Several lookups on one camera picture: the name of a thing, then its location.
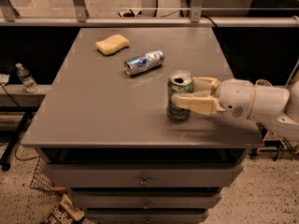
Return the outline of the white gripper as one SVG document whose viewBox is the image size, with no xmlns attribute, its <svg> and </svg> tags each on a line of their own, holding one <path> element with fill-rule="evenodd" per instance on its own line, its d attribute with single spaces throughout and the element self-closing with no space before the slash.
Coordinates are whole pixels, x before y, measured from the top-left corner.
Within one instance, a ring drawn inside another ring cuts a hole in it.
<svg viewBox="0 0 299 224">
<path fill-rule="evenodd" d="M 174 94 L 172 102 L 193 112 L 211 115 L 218 113 L 226 119 L 245 120 L 253 106 L 254 85 L 246 80 L 228 79 L 220 83 L 215 77 L 193 77 L 193 91 L 215 97 Z"/>
</svg>

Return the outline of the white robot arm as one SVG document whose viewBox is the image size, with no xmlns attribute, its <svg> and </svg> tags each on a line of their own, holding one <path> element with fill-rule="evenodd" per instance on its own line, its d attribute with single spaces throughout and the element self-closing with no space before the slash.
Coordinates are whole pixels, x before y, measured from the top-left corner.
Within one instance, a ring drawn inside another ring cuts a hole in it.
<svg viewBox="0 0 299 224">
<path fill-rule="evenodd" d="M 218 81 L 214 77 L 195 77 L 193 82 L 192 93 L 172 95 L 175 105 L 199 114 L 218 113 L 225 119 L 252 120 L 272 133 L 299 139 L 297 82 L 289 90 L 234 78 Z"/>
</svg>

